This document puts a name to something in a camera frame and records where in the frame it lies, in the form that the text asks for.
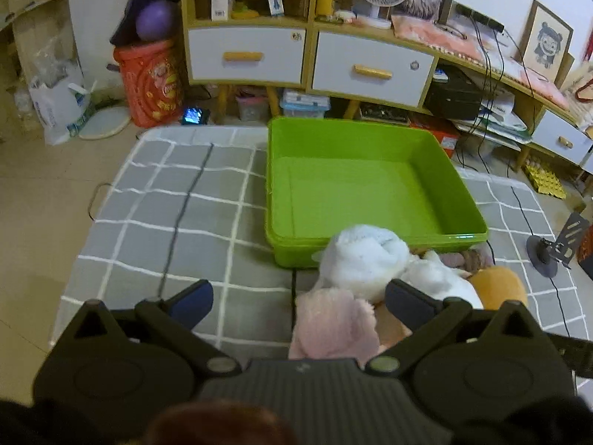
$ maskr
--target egg tray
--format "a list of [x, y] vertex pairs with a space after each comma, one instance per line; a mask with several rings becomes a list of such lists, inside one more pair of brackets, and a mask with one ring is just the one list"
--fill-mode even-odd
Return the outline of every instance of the egg tray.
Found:
[[566, 191], [564, 191], [560, 180], [545, 164], [529, 162], [523, 166], [523, 171], [538, 194], [553, 196], [558, 199], [566, 198]]

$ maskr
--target purple ball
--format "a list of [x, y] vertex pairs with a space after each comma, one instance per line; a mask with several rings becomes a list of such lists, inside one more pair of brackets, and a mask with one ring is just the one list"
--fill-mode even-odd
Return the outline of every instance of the purple ball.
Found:
[[154, 0], [136, 18], [136, 33], [140, 40], [165, 40], [177, 29], [179, 6], [168, 0]]

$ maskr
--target green storage box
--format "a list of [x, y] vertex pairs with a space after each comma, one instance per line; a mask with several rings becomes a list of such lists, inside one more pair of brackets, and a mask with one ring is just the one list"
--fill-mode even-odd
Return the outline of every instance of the green storage box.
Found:
[[352, 120], [269, 124], [266, 237], [284, 267], [354, 224], [394, 231], [412, 249], [466, 249], [487, 227], [453, 164], [426, 131]]

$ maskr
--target red trash bin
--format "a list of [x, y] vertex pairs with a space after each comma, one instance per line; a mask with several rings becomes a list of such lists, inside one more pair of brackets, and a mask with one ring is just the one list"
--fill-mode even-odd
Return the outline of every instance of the red trash bin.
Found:
[[174, 46], [174, 40], [162, 40], [113, 51], [130, 114], [138, 127], [170, 123], [183, 113], [183, 89]]

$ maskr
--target plush toy pile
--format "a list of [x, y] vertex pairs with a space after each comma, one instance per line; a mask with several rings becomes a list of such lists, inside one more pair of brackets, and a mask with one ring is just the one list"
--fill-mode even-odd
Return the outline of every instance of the plush toy pile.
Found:
[[[458, 268], [468, 264], [485, 269], [470, 278], [475, 269]], [[389, 230], [368, 225], [348, 228], [331, 238], [321, 255], [318, 281], [296, 299], [289, 358], [352, 357], [364, 365], [409, 336], [410, 330], [383, 303], [385, 286], [396, 278], [435, 300], [457, 296], [475, 309], [498, 309], [507, 299], [527, 305], [517, 275], [492, 264], [492, 256], [482, 248], [442, 257], [429, 250], [420, 257]]]

